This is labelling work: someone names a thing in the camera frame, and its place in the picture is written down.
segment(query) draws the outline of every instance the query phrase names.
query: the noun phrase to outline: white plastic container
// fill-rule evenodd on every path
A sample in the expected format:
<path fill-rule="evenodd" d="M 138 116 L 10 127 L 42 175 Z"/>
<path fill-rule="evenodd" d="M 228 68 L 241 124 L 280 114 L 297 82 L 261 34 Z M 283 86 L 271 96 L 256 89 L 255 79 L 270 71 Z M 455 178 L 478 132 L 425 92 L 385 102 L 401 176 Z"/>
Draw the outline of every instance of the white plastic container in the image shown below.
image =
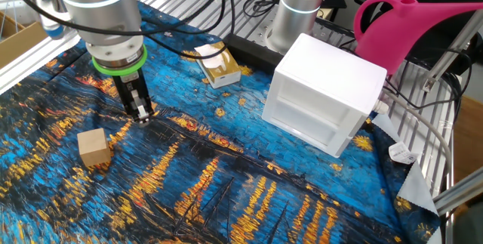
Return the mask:
<path fill-rule="evenodd" d="M 385 78 L 384 68 L 301 34 L 275 69 L 262 118 L 339 157 Z"/>

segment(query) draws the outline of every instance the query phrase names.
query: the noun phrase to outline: white label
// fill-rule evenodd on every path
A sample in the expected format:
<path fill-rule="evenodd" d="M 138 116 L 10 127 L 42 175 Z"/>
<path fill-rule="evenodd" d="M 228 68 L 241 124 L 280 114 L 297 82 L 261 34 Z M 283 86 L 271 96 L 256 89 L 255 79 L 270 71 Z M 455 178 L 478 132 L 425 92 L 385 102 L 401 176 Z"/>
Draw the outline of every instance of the white label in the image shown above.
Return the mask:
<path fill-rule="evenodd" d="M 126 58 L 126 60 L 128 61 L 128 63 L 134 61 L 137 59 L 137 53 L 135 54 L 132 54 L 130 57 Z"/>
<path fill-rule="evenodd" d="M 389 147 L 389 156 L 391 157 L 392 161 L 409 165 L 416 161 L 419 153 L 412 153 L 409 151 L 408 147 L 406 147 L 406 145 L 400 141 Z"/>

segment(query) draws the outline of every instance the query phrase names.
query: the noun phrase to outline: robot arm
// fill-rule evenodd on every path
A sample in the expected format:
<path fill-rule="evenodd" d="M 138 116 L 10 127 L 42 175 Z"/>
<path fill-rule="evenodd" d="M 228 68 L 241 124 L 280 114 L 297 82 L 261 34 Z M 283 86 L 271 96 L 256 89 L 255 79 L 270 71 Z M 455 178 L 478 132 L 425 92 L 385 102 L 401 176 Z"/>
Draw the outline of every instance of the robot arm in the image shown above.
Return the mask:
<path fill-rule="evenodd" d="M 68 16 L 78 25 L 97 29 L 139 31 L 141 16 L 137 0 L 62 0 Z M 49 0 L 36 0 L 49 13 L 55 13 Z M 61 26 L 42 18 L 44 28 L 52 36 Z M 151 100 L 141 66 L 147 58 L 142 36 L 113 36 L 78 31 L 101 73 L 113 77 L 126 112 L 140 124 L 149 123 L 153 114 Z"/>

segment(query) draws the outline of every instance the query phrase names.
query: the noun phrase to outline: wooden block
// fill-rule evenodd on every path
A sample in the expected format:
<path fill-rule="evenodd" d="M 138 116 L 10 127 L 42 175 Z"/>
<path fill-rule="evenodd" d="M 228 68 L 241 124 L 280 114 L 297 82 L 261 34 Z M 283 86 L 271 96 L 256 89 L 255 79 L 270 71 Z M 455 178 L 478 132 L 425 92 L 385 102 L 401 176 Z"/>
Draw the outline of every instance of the wooden block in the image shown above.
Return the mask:
<path fill-rule="evenodd" d="M 111 161 L 111 150 L 103 128 L 77 134 L 78 152 L 85 166 Z"/>

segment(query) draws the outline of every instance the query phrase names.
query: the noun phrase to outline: cardboard box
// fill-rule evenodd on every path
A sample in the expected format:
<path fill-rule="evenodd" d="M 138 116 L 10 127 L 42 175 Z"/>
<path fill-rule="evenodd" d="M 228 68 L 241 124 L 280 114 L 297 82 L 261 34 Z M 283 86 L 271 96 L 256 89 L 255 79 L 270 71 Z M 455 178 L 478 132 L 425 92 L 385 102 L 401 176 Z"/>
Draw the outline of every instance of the cardboard box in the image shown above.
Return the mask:
<path fill-rule="evenodd" d="M 214 44 L 206 44 L 195 48 L 201 56 L 213 54 L 224 47 L 223 42 Z M 226 49 L 222 54 L 205 60 L 197 60 L 198 65 L 202 68 L 203 73 L 208 78 L 214 89 L 232 83 L 239 82 L 242 77 L 242 71 L 235 61 L 235 58 Z"/>
<path fill-rule="evenodd" d="M 0 26 L 2 25 L 3 17 L 4 14 L 0 12 Z M 45 38 L 47 38 L 47 34 L 39 22 L 35 22 L 27 28 L 18 24 L 17 32 L 15 20 L 6 16 L 2 32 L 3 40 L 0 42 L 0 69 Z"/>

